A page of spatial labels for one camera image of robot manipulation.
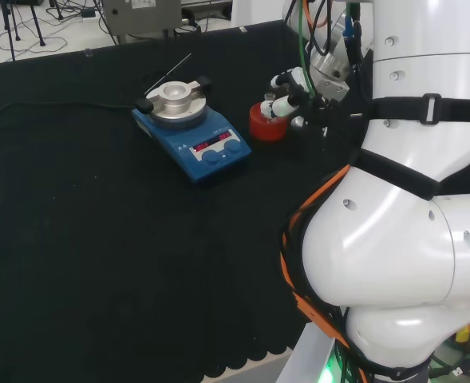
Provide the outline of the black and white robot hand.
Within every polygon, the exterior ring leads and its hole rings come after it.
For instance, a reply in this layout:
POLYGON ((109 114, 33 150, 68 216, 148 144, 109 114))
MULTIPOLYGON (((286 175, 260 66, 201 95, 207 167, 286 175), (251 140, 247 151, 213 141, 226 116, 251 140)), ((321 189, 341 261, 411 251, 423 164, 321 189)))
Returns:
POLYGON ((301 67, 288 69, 271 79, 274 99, 265 99, 259 109, 269 121, 287 119, 295 130, 306 128, 313 122, 325 124, 329 120, 328 110, 334 104, 321 93, 315 93, 307 84, 301 67))

